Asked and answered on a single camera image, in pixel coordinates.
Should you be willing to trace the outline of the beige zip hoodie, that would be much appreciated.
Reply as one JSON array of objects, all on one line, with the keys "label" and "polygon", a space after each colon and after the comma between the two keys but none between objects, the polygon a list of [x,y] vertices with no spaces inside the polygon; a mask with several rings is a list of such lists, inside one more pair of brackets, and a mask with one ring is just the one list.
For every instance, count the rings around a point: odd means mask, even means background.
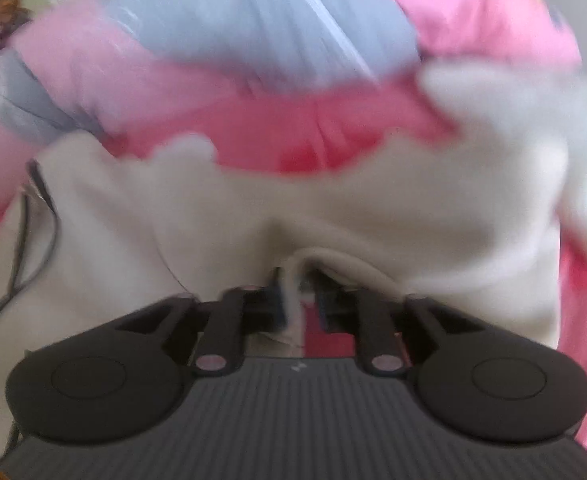
[{"label": "beige zip hoodie", "polygon": [[0,382],[24,352],[173,292],[210,299],[273,266],[292,283],[314,263],[433,292],[587,367],[587,284],[561,262],[553,219],[572,192],[587,245],[587,78],[464,63],[419,81],[461,119],[461,141],[432,151],[390,134],[313,177],[225,169],[194,148],[137,162],[62,144],[43,165],[62,242],[1,325]]}]

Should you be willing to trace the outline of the pink grey floral duvet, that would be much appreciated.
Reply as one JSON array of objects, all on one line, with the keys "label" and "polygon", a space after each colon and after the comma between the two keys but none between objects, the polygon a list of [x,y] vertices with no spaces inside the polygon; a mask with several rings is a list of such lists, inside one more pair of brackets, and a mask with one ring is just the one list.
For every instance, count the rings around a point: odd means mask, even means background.
[{"label": "pink grey floral duvet", "polygon": [[117,142],[246,91],[374,84],[425,55],[581,61],[544,0],[68,0],[0,34],[0,221],[26,161],[65,134]]}]

